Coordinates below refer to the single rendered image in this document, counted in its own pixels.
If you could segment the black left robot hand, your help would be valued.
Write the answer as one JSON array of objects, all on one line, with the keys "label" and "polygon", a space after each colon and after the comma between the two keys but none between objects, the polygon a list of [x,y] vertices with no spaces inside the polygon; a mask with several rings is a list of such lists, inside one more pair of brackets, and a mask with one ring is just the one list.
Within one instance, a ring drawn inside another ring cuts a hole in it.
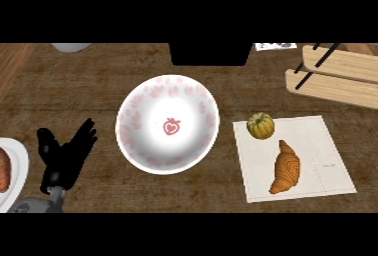
[{"label": "black left robot hand", "polygon": [[40,191],[50,193],[59,186],[68,191],[77,181],[86,158],[98,141],[95,122],[87,119],[70,142],[59,144],[47,128],[37,130],[39,155],[46,164]]}]

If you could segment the brown croissant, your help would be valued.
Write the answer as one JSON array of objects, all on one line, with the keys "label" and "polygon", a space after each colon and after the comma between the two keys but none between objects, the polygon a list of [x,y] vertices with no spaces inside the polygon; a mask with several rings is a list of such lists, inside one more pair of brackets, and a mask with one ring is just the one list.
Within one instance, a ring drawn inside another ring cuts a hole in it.
[{"label": "brown croissant", "polygon": [[279,154],[275,161],[275,179],[269,193],[278,194],[288,191],[300,179],[300,158],[288,143],[279,141]]}]

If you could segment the beige placemat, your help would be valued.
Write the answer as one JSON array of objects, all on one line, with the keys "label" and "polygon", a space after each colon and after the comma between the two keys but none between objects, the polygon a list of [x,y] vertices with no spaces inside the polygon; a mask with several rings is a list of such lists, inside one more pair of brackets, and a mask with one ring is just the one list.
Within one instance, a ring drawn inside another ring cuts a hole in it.
[{"label": "beige placemat", "polygon": [[[322,116],[279,118],[273,122],[275,133],[265,140],[250,135],[245,121],[234,123],[247,202],[356,193]],[[300,179],[288,191],[270,194],[281,140],[300,158]]]}]

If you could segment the wooden tiered shelf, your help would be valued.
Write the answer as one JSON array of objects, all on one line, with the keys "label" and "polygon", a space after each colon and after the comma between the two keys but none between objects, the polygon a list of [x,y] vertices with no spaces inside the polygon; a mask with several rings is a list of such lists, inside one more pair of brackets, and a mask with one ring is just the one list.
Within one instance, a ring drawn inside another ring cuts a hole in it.
[{"label": "wooden tiered shelf", "polygon": [[285,71],[290,92],[378,110],[378,56],[306,45]]}]

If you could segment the white plate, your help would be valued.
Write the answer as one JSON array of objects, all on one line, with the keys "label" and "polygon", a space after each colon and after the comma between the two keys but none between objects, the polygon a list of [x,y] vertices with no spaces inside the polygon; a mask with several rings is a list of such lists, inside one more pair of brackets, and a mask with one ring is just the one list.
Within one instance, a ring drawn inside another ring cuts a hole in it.
[{"label": "white plate", "polygon": [[11,186],[5,193],[0,193],[0,213],[6,213],[18,199],[24,188],[30,157],[24,144],[14,138],[0,138],[0,147],[11,158]]}]

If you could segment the orange-brown food on plate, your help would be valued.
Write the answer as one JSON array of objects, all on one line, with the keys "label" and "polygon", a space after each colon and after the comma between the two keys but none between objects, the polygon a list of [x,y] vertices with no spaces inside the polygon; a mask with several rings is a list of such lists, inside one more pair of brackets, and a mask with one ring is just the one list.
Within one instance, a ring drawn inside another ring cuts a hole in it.
[{"label": "orange-brown food on plate", "polygon": [[0,147],[0,193],[5,193],[11,186],[11,158]]}]

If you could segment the white bowl with pink print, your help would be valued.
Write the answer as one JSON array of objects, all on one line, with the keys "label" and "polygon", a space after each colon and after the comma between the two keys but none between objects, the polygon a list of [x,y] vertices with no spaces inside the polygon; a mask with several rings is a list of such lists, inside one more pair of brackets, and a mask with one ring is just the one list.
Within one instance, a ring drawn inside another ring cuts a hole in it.
[{"label": "white bowl with pink print", "polygon": [[205,86],[183,75],[160,75],[132,90],[118,110],[123,155],[151,174],[180,173],[207,156],[219,126],[219,107]]}]

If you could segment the pale grey round object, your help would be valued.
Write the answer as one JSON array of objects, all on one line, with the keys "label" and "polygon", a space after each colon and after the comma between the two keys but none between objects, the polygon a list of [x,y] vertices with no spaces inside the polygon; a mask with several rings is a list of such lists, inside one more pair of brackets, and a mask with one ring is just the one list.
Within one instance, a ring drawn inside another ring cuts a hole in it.
[{"label": "pale grey round object", "polygon": [[52,46],[64,53],[74,53],[92,46],[90,43],[53,43]]}]

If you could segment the small yellow-green squash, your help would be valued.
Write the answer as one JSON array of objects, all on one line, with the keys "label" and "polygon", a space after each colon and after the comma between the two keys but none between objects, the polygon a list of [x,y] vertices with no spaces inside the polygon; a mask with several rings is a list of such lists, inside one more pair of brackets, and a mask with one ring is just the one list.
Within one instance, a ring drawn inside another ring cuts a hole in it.
[{"label": "small yellow-green squash", "polygon": [[275,122],[265,112],[256,113],[247,121],[247,129],[251,136],[260,140],[272,137],[275,133]]}]

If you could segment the black box appliance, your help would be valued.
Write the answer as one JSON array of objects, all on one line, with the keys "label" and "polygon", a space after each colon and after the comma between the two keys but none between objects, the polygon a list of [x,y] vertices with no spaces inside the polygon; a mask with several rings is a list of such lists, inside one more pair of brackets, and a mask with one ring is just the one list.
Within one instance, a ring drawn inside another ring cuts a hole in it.
[{"label": "black box appliance", "polygon": [[244,66],[251,43],[170,43],[176,66]]}]

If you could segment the white printed paper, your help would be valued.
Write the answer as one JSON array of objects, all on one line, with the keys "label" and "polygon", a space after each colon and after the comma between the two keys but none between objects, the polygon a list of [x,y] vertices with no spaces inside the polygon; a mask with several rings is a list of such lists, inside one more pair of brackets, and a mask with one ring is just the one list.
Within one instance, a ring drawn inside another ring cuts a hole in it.
[{"label": "white printed paper", "polygon": [[296,43],[256,43],[256,51],[297,49]]}]

